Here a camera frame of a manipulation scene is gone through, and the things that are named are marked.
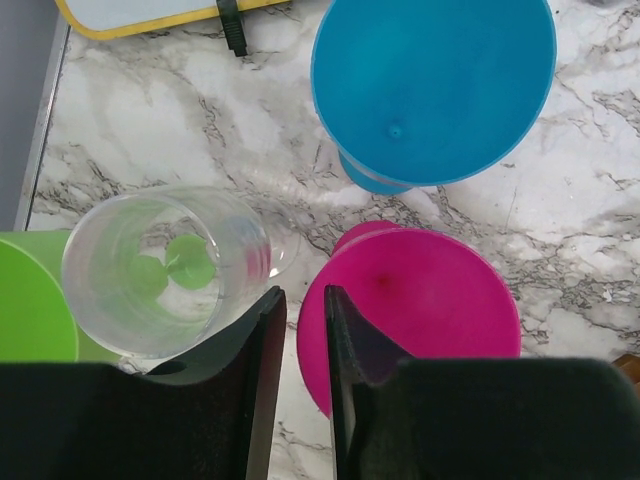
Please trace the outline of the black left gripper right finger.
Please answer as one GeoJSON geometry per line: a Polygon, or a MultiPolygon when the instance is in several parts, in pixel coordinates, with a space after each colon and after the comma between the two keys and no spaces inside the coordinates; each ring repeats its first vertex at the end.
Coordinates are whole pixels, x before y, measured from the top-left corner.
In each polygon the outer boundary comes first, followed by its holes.
{"type": "Polygon", "coordinates": [[[635,479],[639,397],[588,358],[426,360],[324,293],[338,479],[635,479]]]}

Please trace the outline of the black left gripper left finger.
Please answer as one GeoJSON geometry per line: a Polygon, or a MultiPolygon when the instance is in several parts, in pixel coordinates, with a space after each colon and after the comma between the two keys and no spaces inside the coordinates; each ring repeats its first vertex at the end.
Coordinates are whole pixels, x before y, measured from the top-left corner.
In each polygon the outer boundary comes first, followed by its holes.
{"type": "Polygon", "coordinates": [[[145,375],[106,363],[1,368],[5,479],[264,479],[287,320],[283,289],[145,375]]]}

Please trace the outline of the pink wine glass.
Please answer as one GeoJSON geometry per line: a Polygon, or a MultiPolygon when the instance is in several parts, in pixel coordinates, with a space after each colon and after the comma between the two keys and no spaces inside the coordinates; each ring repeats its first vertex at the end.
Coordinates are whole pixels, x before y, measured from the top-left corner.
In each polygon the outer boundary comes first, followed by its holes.
{"type": "Polygon", "coordinates": [[[361,314],[418,358],[517,358],[519,313],[499,273],[442,233],[361,223],[335,245],[302,302],[297,356],[307,391],[331,413],[324,289],[346,290],[361,314]]]}

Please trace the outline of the clear wine glass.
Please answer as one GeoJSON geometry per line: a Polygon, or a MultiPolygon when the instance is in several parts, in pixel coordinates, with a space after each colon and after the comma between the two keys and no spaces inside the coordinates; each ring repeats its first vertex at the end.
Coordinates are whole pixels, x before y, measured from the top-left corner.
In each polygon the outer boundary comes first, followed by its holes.
{"type": "Polygon", "coordinates": [[[243,315],[296,258],[299,227],[264,194],[153,187],[85,214],[61,281],[78,327],[131,359],[168,359],[243,315]]]}

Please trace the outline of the green wine glass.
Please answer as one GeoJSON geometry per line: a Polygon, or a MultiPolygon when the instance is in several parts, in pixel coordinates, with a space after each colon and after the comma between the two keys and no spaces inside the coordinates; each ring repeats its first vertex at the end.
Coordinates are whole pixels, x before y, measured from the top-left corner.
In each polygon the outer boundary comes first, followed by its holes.
{"type": "Polygon", "coordinates": [[[71,232],[1,233],[1,361],[100,362],[120,356],[79,328],[66,303],[61,273],[71,232]]]}

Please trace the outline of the blue wine glass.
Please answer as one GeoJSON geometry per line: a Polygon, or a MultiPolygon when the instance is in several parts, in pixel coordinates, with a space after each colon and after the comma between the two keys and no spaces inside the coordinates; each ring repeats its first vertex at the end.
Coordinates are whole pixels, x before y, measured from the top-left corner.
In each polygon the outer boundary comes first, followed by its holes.
{"type": "Polygon", "coordinates": [[[393,195],[509,154],[546,102],[556,52],[545,1],[334,1],[311,91],[347,176],[393,195]]]}

